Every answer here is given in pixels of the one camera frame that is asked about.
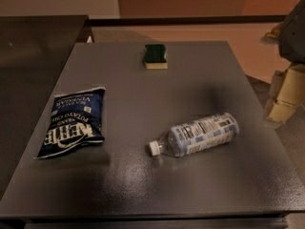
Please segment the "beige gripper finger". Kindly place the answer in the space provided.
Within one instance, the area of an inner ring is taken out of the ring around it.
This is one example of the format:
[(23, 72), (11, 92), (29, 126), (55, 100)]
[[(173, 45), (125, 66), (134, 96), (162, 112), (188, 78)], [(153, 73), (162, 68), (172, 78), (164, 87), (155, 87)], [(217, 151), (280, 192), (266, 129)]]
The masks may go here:
[(305, 65), (292, 63), (284, 72), (275, 71), (265, 106), (266, 119), (285, 123), (304, 102)]

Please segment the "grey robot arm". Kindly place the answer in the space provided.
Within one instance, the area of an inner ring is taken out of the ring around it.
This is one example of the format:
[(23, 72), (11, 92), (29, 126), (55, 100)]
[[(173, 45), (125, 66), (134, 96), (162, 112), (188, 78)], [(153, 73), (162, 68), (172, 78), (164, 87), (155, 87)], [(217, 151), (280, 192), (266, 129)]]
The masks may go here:
[(290, 62), (284, 72), (274, 72), (264, 109), (265, 121), (278, 127), (305, 102), (305, 0), (300, 0), (264, 39), (277, 43), (280, 56)]

